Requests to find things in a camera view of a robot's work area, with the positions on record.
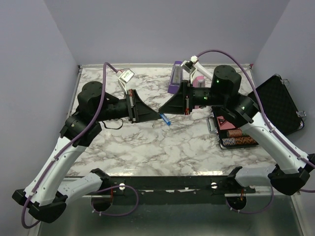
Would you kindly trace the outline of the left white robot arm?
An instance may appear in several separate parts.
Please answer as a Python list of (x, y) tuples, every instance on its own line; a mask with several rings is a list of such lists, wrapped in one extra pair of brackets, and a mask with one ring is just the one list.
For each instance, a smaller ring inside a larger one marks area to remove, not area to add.
[(78, 107), (67, 118), (51, 156), (25, 188), (12, 195), (23, 212), (42, 222), (52, 223), (74, 200), (89, 194), (104, 194), (108, 191), (109, 176), (94, 169), (85, 177), (62, 185), (62, 181), (74, 161), (86, 150), (93, 139), (102, 131), (100, 122), (127, 118), (132, 123), (147, 122), (160, 118), (159, 114), (146, 105), (131, 89), (124, 99), (105, 92), (104, 84), (86, 83), (77, 96)]

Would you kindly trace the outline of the blue key tag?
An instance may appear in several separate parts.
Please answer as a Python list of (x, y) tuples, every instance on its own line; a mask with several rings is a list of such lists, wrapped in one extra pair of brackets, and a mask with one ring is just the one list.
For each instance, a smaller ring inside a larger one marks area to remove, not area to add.
[(162, 119), (168, 126), (171, 125), (171, 121), (169, 120), (169, 118), (168, 118), (165, 114), (160, 113), (159, 115), (160, 115), (161, 119)]

